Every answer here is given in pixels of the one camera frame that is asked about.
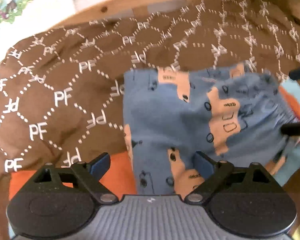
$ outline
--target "clothing pile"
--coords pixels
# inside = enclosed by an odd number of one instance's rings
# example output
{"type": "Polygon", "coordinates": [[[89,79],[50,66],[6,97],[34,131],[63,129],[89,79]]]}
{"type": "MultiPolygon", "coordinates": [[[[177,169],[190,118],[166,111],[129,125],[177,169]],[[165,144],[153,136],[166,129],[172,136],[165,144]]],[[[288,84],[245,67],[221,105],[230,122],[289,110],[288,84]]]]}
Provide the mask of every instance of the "clothing pile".
{"type": "Polygon", "coordinates": [[[300,144],[292,149],[280,126],[300,120],[299,98],[284,87],[299,66],[300,25],[272,0],[197,0],[20,41],[0,64],[0,239],[9,198],[48,162],[108,152],[101,182],[119,197],[186,194],[204,180],[197,150],[290,177],[300,144]]]}

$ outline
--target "light wood surface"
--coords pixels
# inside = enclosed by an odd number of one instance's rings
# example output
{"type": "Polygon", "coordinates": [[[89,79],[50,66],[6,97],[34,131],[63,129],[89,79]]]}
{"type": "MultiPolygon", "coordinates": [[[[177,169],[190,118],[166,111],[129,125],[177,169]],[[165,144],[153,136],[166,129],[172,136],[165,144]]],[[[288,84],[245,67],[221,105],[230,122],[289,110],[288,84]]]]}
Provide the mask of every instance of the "light wood surface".
{"type": "Polygon", "coordinates": [[[165,1],[171,0],[108,0],[76,13],[55,25],[55,27],[80,24],[95,19],[103,19],[131,8],[136,17],[144,16],[147,14],[147,6],[149,4],[165,1]]]}

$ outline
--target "brown blanket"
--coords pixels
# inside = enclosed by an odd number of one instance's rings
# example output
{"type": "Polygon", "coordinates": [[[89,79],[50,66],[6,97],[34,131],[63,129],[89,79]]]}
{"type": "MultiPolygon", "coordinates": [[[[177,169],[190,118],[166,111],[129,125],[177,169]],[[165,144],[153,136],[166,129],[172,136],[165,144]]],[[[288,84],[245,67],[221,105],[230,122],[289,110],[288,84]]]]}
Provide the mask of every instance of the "brown blanket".
{"type": "Polygon", "coordinates": [[[269,0],[198,0],[143,19],[51,29],[10,48],[0,64],[0,239],[8,173],[126,150],[125,71],[242,60],[285,79],[300,66],[300,26],[269,0]]]}

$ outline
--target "orange fabric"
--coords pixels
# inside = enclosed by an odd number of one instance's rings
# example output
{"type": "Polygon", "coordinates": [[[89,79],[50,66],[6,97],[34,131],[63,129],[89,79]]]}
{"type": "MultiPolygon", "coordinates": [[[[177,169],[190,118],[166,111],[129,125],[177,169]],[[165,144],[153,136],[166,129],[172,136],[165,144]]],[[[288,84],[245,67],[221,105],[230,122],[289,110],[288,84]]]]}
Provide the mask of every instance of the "orange fabric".
{"type": "Polygon", "coordinates": [[[279,86],[279,92],[300,120],[300,104],[298,103],[298,101],[294,98],[293,95],[289,94],[282,86],[279,86]]]}
{"type": "Polygon", "coordinates": [[[18,171],[11,173],[9,200],[22,188],[22,186],[35,174],[36,171],[18,171]]]}
{"type": "Polygon", "coordinates": [[[128,152],[111,155],[110,169],[102,177],[100,183],[114,193],[119,199],[125,194],[137,194],[128,152]]]}
{"type": "MultiPolygon", "coordinates": [[[[110,159],[110,169],[102,177],[100,183],[113,192],[119,199],[125,194],[136,194],[137,189],[128,152],[111,155],[110,159]]],[[[18,171],[11,174],[9,200],[14,197],[35,172],[36,171],[18,171]]],[[[64,183],[64,185],[67,187],[72,186],[70,183],[64,183]]]]}

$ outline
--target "ribbed gray surface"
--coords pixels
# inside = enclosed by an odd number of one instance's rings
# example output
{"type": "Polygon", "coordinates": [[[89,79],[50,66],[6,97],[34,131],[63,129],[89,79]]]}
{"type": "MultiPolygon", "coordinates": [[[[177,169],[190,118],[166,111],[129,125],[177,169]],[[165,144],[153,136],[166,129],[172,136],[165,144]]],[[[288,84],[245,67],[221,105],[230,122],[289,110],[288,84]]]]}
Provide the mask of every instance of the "ribbed gray surface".
{"type": "MultiPolygon", "coordinates": [[[[200,206],[178,196],[126,196],[104,206],[80,232],[62,240],[244,240],[216,226],[200,206]]],[[[287,235],[272,238],[291,240],[287,235]]],[[[17,237],[16,240],[27,240],[17,237]]]]}

